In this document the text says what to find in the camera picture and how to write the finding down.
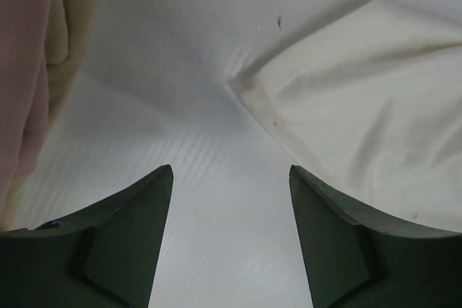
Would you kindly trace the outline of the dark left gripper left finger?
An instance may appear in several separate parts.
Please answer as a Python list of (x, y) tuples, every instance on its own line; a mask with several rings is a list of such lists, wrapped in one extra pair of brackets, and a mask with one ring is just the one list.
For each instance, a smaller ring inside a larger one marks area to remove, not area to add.
[(36, 229), (1, 234), (3, 307), (147, 307), (173, 189), (161, 166)]

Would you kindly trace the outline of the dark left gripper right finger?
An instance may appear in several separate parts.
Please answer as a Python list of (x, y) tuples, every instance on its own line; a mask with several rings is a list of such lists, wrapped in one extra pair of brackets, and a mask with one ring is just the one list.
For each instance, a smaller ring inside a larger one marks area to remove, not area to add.
[(461, 235), (379, 211), (299, 166), (289, 187), (315, 307), (459, 307)]

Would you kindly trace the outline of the cream white t shirt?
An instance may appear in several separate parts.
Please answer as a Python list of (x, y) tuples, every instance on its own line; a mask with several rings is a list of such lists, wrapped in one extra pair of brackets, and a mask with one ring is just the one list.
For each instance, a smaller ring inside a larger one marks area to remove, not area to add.
[(291, 158), (394, 216), (461, 230), (461, 24), (373, 0), (231, 81)]

